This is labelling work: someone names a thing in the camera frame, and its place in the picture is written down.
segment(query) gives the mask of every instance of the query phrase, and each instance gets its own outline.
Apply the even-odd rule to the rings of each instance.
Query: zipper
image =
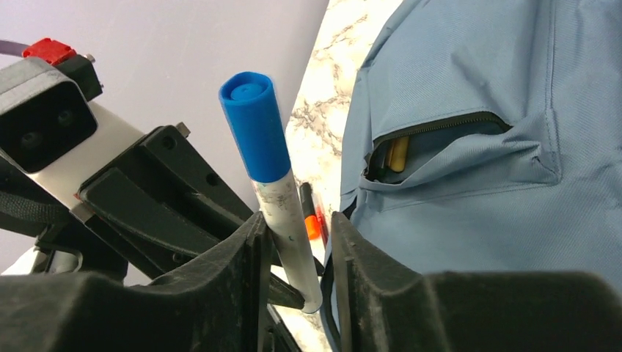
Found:
[[[401,130],[394,131],[383,136],[376,138],[373,141],[373,149],[372,152],[365,156],[365,161],[367,162],[367,168],[363,172],[363,176],[368,180],[373,180],[376,176],[376,159],[378,157],[378,150],[381,150],[384,153],[386,148],[381,148],[385,142],[392,141],[393,139],[399,139],[403,137],[410,137],[421,133],[438,131],[445,128],[458,127],[460,125],[466,125],[469,123],[478,123],[478,122],[490,122],[499,126],[503,133],[507,132],[512,128],[512,126],[505,123],[501,120],[497,115],[491,113],[490,111],[479,111],[471,114],[460,115],[457,117],[448,117],[446,119],[431,121],[422,123],[420,125],[415,125],[407,128],[402,128]]]

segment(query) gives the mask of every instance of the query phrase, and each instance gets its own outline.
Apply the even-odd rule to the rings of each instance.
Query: marble countertop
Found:
[[[401,0],[331,0],[286,129],[296,182],[311,183],[326,214],[339,209],[341,142],[356,72]],[[323,261],[321,240],[312,241]],[[282,270],[273,270],[285,279]],[[303,351],[330,351],[319,313],[277,307]]]

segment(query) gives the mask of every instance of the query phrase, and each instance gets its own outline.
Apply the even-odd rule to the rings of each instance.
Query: marker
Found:
[[[322,293],[272,81],[242,72],[221,87],[219,98],[289,284],[304,298],[302,312],[316,312]]]
[[[315,214],[313,191],[308,182],[300,185],[300,203],[302,205],[302,216],[304,216],[304,225],[307,228],[309,239],[315,240],[316,238],[320,238],[322,236],[322,227]]]
[[[318,222],[320,223],[320,228],[322,229],[322,242],[324,243],[324,249],[326,249],[326,244],[329,242],[329,229],[326,225],[326,217],[324,216],[324,209],[322,208],[322,202],[316,202],[318,204],[315,207],[315,216],[318,217]]]

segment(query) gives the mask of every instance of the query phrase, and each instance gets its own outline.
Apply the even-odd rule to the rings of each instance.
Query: black plastic mount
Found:
[[[621,301],[594,275],[419,275],[342,213],[332,248],[344,352],[622,351]]]
[[[75,55],[54,67],[78,84],[86,101],[95,99],[103,92],[95,67],[86,57]]]
[[[97,273],[0,276],[0,351],[261,351],[270,251],[257,213],[149,286]]]
[[[95,214],[86,226],[152,279],[213,248],[252,215],[174,126],[146,135],[79,196]],[[298,290],[275,275],[269,281],[269,303],[304,306]]]

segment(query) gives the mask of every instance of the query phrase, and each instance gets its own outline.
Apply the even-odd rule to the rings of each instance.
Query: camera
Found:
[[[37,57],[0,70],[0,152],[82,221],[82,183],[144,136]]]
[[[0,102],[0,149],[26,173],[43,170],[98,128],[78,85],[40,59],[0,70]]]
[[[72,81],[62,81],[0,115],[0,148],[35,173],[77,147],[97,121]]]

